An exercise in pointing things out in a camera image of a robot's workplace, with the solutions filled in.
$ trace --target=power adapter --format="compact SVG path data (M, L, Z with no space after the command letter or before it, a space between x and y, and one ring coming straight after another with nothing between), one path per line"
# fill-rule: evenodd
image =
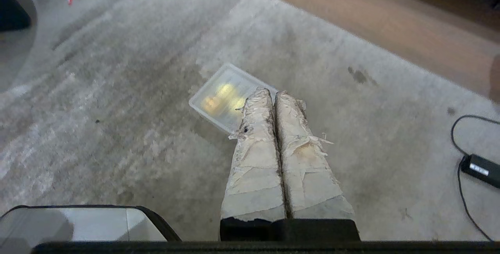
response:
M460 163L462 172L500 188L500 165L475 154L464 156Z

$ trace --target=black cable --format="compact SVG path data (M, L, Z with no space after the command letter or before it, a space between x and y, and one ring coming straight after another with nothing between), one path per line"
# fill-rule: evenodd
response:
M493 120L493 119L489 119L489 118L486 118L486 117L482 117L482 116L479 116L479 115L471 115L471 114L468 114L468 115L462 115L461 117L459 117L455 123L453 123L453 126L452 126L452 129L451 129L451 135L452 135L452 143L453 145L455 146L455 148L457 148L457 150L459 150L461 153L464 154L464 156L469 156L468 153L466 153L463 149L461 149L461 147L459 147L457 145L457 143L455 142L455 126L457 126L457 123L461 120L461 119L464 119L464 118L472 118L472 119L480 119L480 120L483 120L483 121L486 121L486 122L491 122L493 124L498 124L500 125L500 122L496 121L496 120ZM460 197L462 199L462 203L464 204L464 208L466 210L466 213L467 213L467 216L469 217L470 221L472 222L472 224L474 224L474 226L476 227L476 229L478 231L480 231L482 233L482 235L487 238L489 241L493 241L493 239L491 239L480 227L479 225L474 221L474 219L472 219L472 216L470 215L469 211L468 211L468 208L467 208L467 204L466 204L466 200L464 199L464 193L462 192L462 184L461 184L461 181L460 181L460 167L462 166L462 163L464 162L465 158L462 158L462 160L459 162L459 167L457 169L457 178L459 180L459 191L460 191Z

